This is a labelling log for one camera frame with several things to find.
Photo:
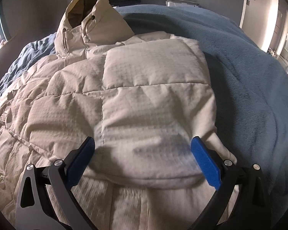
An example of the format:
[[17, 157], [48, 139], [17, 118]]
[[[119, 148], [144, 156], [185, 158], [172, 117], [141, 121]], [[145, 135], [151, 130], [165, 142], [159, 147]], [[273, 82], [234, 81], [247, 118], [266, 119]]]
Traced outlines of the cream puffer jacket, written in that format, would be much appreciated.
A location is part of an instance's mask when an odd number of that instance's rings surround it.
[[135, 35], [109, 0], [72, 0], [55, 53], [0, 96], [0, 211], [15, 222], [28, 164], [47, 166], [88, 137], [95, 153], [73, 193], [98, 229], [188, 229], [214, 193], [190, 142], [235, 161], [196, 40]]

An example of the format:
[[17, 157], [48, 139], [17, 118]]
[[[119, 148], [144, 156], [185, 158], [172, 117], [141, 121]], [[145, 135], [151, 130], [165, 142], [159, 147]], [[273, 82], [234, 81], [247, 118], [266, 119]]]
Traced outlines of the blue fleece blanket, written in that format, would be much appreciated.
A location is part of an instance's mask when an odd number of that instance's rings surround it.
[[271, 222], [288, 209], [288, 76], [232, 21], [201, 8], [137, 5], [115, 9], [135, 35], [166, 32], [196, 40], [216, 101], [215, 127], [236, 160], [263, 170]]

